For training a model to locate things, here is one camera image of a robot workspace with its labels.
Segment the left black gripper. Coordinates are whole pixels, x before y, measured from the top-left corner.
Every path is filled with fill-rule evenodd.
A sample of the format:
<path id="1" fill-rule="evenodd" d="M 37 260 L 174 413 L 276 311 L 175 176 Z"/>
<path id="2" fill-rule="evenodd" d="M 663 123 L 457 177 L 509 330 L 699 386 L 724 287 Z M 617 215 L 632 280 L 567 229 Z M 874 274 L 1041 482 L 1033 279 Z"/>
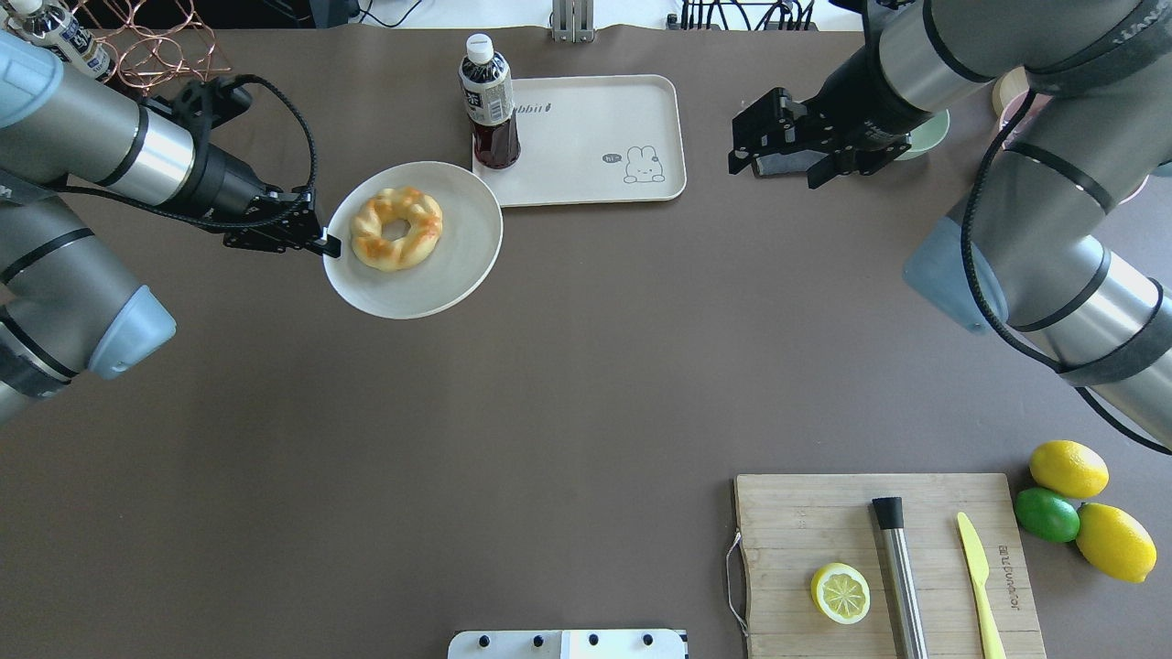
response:
<path id="1" fill-rule="evenodd" d="M 341 242 L 328 235 L 318 220 L 314 188 L 294 188 L 289 193 L 272 191 L 252 201 L 246 222 L 260 222 L 255 227 L 241 225 L 223 233 L 222 245 L 284 254 L 288 250 L 309 250 L 314 254 L 338 259 Z"/>

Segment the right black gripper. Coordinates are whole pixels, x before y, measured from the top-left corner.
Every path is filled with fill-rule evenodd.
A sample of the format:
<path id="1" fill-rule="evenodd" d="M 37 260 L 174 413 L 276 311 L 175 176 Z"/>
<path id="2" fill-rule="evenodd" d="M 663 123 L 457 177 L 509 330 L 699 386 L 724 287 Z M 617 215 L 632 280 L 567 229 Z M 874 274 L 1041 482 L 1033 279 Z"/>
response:
<path id="1" fill-rule="evenodd" d="M 813 150 L 825 157 L 805 172 L 816 189 L 838 176 L 868 176 L 908 150 L 912 116 L 891 113 L 863 100 L 796 102 L 788 89 L 766 91 L 732 118 L 729 174 L 736 175 L 762 155 Z"/>

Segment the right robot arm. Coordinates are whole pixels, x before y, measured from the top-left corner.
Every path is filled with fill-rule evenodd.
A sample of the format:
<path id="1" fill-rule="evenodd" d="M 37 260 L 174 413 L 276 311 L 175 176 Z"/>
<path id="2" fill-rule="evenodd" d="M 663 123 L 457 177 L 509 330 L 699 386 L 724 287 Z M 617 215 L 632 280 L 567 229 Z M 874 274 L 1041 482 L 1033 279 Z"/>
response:
<path id="1" fill-rule="evenodd" d="M 911 131 L 1022 68 L 1028 96 L 974 184 L 906 263 L 959 324 L 993 330 L 1127 439 L 1168 454 L 1168 288 L 1095 227 L 1168 164 L 1167 1 L 846 1 L 863 48 L 803 102 L 766 91 L 732 118 L 730 172 L 871 175 Z"/>

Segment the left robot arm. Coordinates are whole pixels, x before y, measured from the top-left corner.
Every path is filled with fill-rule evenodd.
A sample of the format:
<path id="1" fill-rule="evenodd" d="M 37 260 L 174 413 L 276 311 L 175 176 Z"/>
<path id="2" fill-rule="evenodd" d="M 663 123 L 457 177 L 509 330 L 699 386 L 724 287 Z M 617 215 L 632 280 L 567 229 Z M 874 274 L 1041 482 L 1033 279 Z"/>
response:
<path id="1" fill-rule="evenodd" d="M 134 101 L 4 33 L 1 416 L 55 396 L 80 373 L 117 378 L 176 333 L 151 288 L 66 204 L 117 201 L 222 236 L 229 247 L 339 257 L 316 218 L 318 159 L 289 191 L 211 142 L 246 113 L 247 74 Z"/>

